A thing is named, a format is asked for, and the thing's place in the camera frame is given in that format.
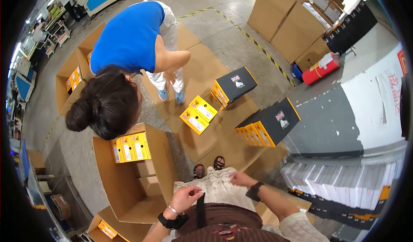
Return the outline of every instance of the fire extinguisher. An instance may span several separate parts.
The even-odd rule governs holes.
[[[339,67],[339,55],[327,53],[323,58],[303,73],[303,81],[307,85],[316,83]]]

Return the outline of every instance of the woman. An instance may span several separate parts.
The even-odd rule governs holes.
[[[203,171],[199,168],[202,165],[198,165],[194,169],[194,181],[175,182],[171,204],[158,218],[164,223],[164,219],[169,220],[167,226],[173,226],[174,220],[183,212],[188,220],[172,232],[157,222],[143,242],[329,241],[295,204],[265,185],[259,186],[256,195],[278,217],[280,225],[263,225],[252,200],[245,196],[258,181],[234,168],[217,170],[224,164],[223,158],[217,157],[214,168],[208,168],[207,176],[199,179]]]
[[[172,83],[176,103],[185,102],[182,67],[191,53],[177,51],[178,27],[171,8],[162,2],[134,4],[112,18],[95,44],[87,82],[66,114],[66,126],[81,131],[90,126],[111,140],[125,134],[140,114],[142,94],[132,74],[146,71],[161,100],[169,99]]]

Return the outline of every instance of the concrete floor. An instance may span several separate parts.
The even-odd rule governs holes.
[[[93,215],[109,205],[93,154],[91,136],[94,133],[89,128],[80,133],[66,129],[65,118],[59,117],[57,111],[55,74],[70,53],[95,27],[109,21],[128,6],[141,1],[143,0],[118,1],[98,13],[93,20],[85,17],[80,23],[72,26],[71,38],[63,44],[62,48],[57,48],[49,60],[39,65],[39,78],[23,120],[22,137],[26,139],[26,147],[41,151],[46,163],[60,159],[62,161],[60,163],[67,166],[75,187]],[[255,0],[158,1],[169,5],[177,18],[205,7],[215,7],[250,34],[293,80],[290,65],[281,54],[247,25]],[[179,23],[187,25],[230,71],[242,66],[250,69],[259,83],[257,88],[250,92],[250,96],[260,108],[281,100],[292,88],[274,64],[249,38],[213,10],[209,9],[189,16]],[[139,122],[170,132],[143,85],[141,89],[145,102]],[[168,138],[179,178],[182,181],[191,180],[194,163],[189,160],[171,133],[168,133]]]

